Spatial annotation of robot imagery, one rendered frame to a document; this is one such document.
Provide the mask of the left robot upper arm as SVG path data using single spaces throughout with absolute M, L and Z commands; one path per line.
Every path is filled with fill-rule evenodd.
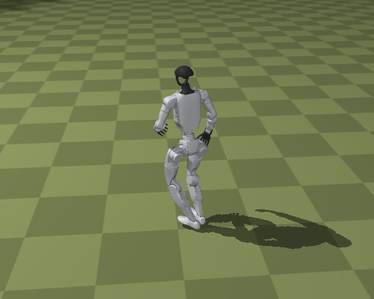
M 176 99 L 177 97 L 175 95 L 171 95 L 168 97 L 165 97 L 162 101 L 162 107 L 159 114 L 159 119 L 156 124 L 157 129 L 164 130 L 166 123 L 165 120 L 167 119 L 170 110 L 176 105 Z

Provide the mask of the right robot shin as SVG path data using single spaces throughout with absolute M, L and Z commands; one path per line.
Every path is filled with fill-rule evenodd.
M 203 209 L 202 209 L 202 204 L 201 204 L 202 195 L 201 195 L 201 185 L 199 183 L 199 176 L 197 175 L 197 177 L 198 177 L 198 184 L 195 186 L 190 186 L 188 184 L 188 189 L 189 189 L 191 200 L 194 202 L 194 208 L 196 210 L 197 216 L 201 217 L 201 214 L 203 216 Z

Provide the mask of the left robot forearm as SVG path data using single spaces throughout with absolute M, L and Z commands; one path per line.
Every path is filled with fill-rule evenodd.
M 156 127 L 156 124 L 157 124 L 157 122 L 158 122 L 158 120 L 156 121 L 156 123 L 155 123 L 155 125 L 154 125 L 154 130 L 158 133 L 158 132 L 160 132 L 161 130 L 159 130 L 159 129 L 157 129 L 157 128 L 155 128 Z

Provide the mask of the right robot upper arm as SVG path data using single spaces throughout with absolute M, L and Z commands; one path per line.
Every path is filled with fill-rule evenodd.
M 214 105 L 213 105 L 213 103 L 212 103 L 212 101 L 209 97 L 209 93 L 205 90 L 199 90 L 199 92 L 201 94 L 202 103 L 208 111 L 207 114 L 206 114 L 206 117 L 209 120 L 213 120 L 216 117 L 217 112 L 214 109 Z

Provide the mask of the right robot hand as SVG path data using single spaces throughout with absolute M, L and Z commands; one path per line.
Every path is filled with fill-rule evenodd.
M 206 130 L 206 128 L 205 128 L 205 130 Z M 203 142 L 206 144 L 206 142 L 207 142 L 207 144 L 206 144 L 206 146 L 208 146 L 208 144 L 209 144 L 209 141 L 210 141 L 210 135 L 211 135 L 211 133 L 212 133 L 212 131 L 213 130 L 211 130 L 211 132 L 210 132 L 210 134 L 208 134 L 207 132 L 203 132 L 202 134 L 200 134 L 197 138 L 199 138 L 200 136 L 202 137 L 200 140 L 202 140 L 203 139 Z

